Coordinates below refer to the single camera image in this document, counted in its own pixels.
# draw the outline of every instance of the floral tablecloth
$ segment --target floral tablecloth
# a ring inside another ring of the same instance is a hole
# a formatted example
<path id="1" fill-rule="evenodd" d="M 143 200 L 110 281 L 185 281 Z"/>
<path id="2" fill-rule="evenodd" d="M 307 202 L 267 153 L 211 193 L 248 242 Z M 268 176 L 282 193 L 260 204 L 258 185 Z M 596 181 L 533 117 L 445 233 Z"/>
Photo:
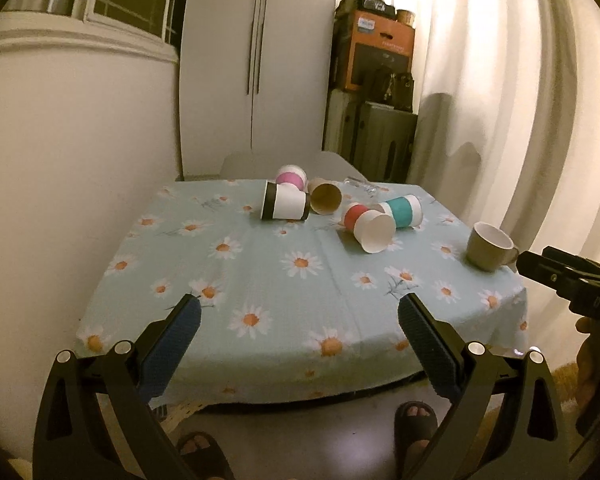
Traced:
<path id="1" fill-rule="evenodd" d="M 465 263 L 470 229 L 423 189 L 382 186 L 380 200 L 419 197 L 424 222 L 378 254 L 338 224 L 340 211 L 261 221 L 261 180 L 163 188 L 104 273 L 77 354 L 135 340 L 187 292 L 200 298 L 202 325 L 152 405 L 313 399 L 414 374 L 422 368 L 397 321 L 410 291 L 466 340 L 525 351 L 520 277 Z"/>

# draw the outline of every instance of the white wardrobe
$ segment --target white wardrobe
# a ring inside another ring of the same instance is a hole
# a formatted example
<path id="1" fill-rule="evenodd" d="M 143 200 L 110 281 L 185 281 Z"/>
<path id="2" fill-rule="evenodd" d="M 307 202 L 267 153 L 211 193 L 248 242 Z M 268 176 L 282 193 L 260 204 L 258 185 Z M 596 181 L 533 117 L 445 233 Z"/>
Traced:
<path id="1" fill-rule="evenodd" d="M 229 153 L 322 145 L 334 0 L 187 0 L 180 49 L 185 176 Z"/>

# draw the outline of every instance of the curtain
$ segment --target curtain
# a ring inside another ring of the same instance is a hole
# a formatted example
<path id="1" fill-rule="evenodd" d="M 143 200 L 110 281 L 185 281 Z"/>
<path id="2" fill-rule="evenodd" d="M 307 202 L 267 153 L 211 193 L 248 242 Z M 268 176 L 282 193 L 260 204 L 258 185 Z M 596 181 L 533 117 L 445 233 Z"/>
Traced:
<path id="1" fill-rule="evenodd" d="M 600 10 L 593 0 L 385 0 L 416 12 L 408 182 L 520 250 L 600 262 Z M 525 279 L 529 343 L 552 367 L 583 341 Z"/>

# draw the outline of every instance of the pink band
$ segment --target pink band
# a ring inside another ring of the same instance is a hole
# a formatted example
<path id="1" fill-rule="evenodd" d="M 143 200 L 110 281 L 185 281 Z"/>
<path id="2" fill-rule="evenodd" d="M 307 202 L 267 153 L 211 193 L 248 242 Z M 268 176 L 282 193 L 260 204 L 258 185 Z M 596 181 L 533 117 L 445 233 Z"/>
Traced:
<path id="1" fill-rule="evenodd" d="M 358 218 L 362 215 L 362 213 L 366 213 L 369 211 L 369 208 L 362 204 L 356 204 L 349 208 L 347 213 L 344 215 L 344 227 L 346 227 L 349 231 L 353 231 L 353 227 L 356 225 Z"/>
<path id="2" fill-rule="evenodd" d="M 304 180 L 302 177 L 298 174 L 291 173 L 290 171 L 279 174 L 276 179 L 276 184 L 293 184 L 300 191 L 304 191 Z"/>

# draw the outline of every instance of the white sticker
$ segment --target white sticker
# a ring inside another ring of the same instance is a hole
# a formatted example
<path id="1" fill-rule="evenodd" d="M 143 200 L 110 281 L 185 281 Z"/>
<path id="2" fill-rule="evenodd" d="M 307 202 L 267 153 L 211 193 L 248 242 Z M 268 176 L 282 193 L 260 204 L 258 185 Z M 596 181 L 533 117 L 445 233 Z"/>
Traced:
<path id="1" fill-rule="evenodd" d="M 374 30 L 376 28 L 376 22 L 374 20 L 368 20 L 366 18 L 358 18 L 358 27 L 366 28 L 367 30 Z"/>

